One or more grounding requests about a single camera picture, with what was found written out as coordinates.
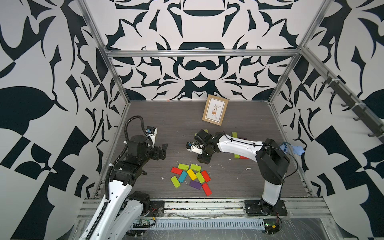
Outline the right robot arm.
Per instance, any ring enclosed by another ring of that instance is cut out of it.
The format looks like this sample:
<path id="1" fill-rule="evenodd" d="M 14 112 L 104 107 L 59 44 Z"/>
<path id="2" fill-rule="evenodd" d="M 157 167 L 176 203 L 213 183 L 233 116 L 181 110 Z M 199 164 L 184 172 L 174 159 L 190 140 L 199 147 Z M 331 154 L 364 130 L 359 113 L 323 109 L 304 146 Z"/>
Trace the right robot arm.
<path id="1" fill-rule="evenodd" d="M 231 137 L 224 132 L 211 135 L 200 130 L 195 135 L 195 141 L 188 142 L 186 148 L 196 153 L 197 160 L 202 164 L 209 164 L 214 153 L 236 154 L 256 162 L 265 180 L 259 204 L 261 214 L 271 215 L 277 209 L 291 161 L 274 140 L 255 142 Z"/>

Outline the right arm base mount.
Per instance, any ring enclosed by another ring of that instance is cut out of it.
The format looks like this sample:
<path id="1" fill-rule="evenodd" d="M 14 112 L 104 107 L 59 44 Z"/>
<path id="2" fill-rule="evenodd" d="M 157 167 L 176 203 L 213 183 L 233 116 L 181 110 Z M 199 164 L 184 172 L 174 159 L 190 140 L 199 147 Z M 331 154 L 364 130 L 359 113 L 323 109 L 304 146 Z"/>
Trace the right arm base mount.
<path id="1" fill-rule="evenodd" d="M 278 200 L 277 203 L 272 206 L 263 200 L 245 200 L 245 210 L 249 217 L 259 216 L 287 216 L 288 211 L 283 200 Z"/>

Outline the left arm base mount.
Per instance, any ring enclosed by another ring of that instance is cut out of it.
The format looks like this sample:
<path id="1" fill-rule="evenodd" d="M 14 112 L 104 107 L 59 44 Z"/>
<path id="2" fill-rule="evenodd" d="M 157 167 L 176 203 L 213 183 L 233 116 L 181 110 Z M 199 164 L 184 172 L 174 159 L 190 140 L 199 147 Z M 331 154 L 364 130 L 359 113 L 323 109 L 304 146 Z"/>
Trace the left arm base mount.
<path id="1" fill-rule="evenodd" d="M 157 217 L 164 213 L 165 202 L 164 201 L 149 201 L 143 204 L 143 211 L 141 217 Z"/>

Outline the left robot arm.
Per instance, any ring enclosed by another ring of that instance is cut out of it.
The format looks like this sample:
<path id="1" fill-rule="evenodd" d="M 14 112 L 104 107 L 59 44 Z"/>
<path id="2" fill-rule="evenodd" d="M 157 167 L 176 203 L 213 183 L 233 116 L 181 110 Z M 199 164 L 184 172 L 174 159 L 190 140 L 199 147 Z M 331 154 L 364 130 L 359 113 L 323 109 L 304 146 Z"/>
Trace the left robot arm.
<path id="1" fill-rule="evenodd" d="M 148 194 L 132 192 L 143 166 L 149 160 L 163 160 L 168 144 L 155 146 L 155 135 L 134 136 L 126 141 L 122 154 L 109 165 L 105 180 L 105 195 L 90 221 L 81 240 L 121 240 L 125 235 L 135 237 L 138 228 L 149 229 L 156 224 L 153 219 L 137 223 L 139 217 L 152 213 Z"/>

